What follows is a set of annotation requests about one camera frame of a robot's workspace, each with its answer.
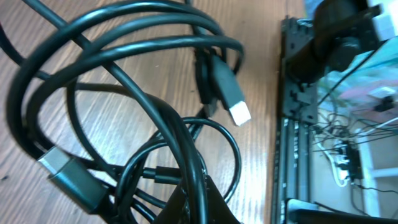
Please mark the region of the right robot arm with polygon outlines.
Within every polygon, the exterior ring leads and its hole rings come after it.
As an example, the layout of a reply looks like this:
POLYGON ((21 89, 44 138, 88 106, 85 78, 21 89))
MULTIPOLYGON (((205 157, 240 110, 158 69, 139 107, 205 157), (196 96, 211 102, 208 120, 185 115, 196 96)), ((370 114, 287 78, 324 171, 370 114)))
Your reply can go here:
POLYGON ((373 18, 381 12, 380 5, 366 1, 327 0, 317 6, 310 26, 285 18, 284 71, 298 83, 317 82, 327 68, 345 71, 355 56, 378 47, 373 18))

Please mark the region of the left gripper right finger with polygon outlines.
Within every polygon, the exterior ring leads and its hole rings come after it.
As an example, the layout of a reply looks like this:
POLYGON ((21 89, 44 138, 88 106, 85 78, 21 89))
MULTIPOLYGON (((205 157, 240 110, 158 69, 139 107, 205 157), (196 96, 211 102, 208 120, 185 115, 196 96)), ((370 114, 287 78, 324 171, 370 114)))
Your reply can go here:
POLYGON ((209 224, 240 224, 209 175, 205 176, 209 224))

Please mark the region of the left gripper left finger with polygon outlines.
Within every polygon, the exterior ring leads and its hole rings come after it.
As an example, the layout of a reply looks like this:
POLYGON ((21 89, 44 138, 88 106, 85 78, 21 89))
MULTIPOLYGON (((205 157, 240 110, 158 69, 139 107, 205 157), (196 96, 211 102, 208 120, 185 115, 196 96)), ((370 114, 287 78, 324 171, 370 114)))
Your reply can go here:
POLYGON ((190 209, 186 191, 179 183, 165 208, 156 216, 152 224, 188 224, 190 223, 190 209))

